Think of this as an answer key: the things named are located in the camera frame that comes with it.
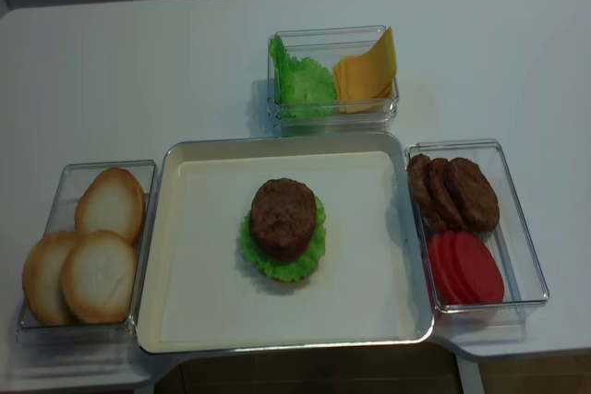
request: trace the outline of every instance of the cheese slice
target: cheese slice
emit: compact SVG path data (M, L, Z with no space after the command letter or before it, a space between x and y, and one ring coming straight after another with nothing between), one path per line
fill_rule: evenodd
M340 64L344 65L343 78L346 79L346 92L341 86L345 100L379 97L392 84L397 70L392 28L388 28L369 51L359 56L346 57Z
M384 91L382 91L376 99L388 99L392 96L392 83L386 87Z
M341 57L341 61L334 67L334 76L335 78L338 79L339 82L339 101L348 101L349 98L347 96L347 80L346 80L346 75L344 72L344 60L349 58L349 57L354 57L352 55L346 55ZM346 106L341 106L340 110L341 113L347 113L347 109L348 107Z

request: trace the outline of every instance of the stacked tomato slices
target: stacked tomato slices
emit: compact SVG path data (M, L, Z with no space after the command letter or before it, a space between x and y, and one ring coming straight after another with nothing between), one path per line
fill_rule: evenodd
M436 233L428 242L433 277L445 304L496 304L505 293L486 246L471 233Z

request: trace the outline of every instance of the green lettuce leaf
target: green lettuce leaf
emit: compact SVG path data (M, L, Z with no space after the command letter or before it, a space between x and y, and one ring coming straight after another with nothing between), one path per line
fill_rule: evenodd
M311 57L291 57L279 36L271 39L269 53L279 80L277 102L286 105L336 101L331 72ZM315 117L333 113L332 109L285 110L286 117Z
M308 244L308 248L302 255L294 260L280 262L267 256L257 241L250 235L250 211L242 221L240 229L240 250L246 260L260 269L266 276L278 281L300 281L309 276L318 261L326 251L326 212L320 199L316 197L316 228Z

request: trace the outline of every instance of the burger patty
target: burger patty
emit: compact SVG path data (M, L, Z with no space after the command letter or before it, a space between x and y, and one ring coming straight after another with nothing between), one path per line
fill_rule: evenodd
M499 223L499 201L487 178L473 161L457 158L444 172L456 207L473 231L491 231Z
M316 198L307 186L283 178L259 188L250 208L250 233L270 257L298 257L315 228Z
M408 162L406 172L410 184L410 194L421 209L423 221L435 233L445 231L447 223L441 218L428 193L428 166L431 159L425 154L418 154Z
M444 171L448 164L446 159L434 159L428 167L428 191L435 204L435 209L449 228L454 231L465 231L466 225L460 212L455 207L444 179Z

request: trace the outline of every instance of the sliced bun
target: sliced bun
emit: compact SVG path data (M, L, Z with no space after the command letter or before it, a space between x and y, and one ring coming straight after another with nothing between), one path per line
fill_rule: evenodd
M86 235L62 267L62 293L71 311L86 323L123 321L137 261L136 250L120 235Z
M127 170L110 168L94 179L74 215L76 231L108 230L133 245L146 215L144 191Z
M60 273L79 242L76 233L51 233L29 252L22 270L22 289L30 311L45 325L66 325L73 319L60 288Z

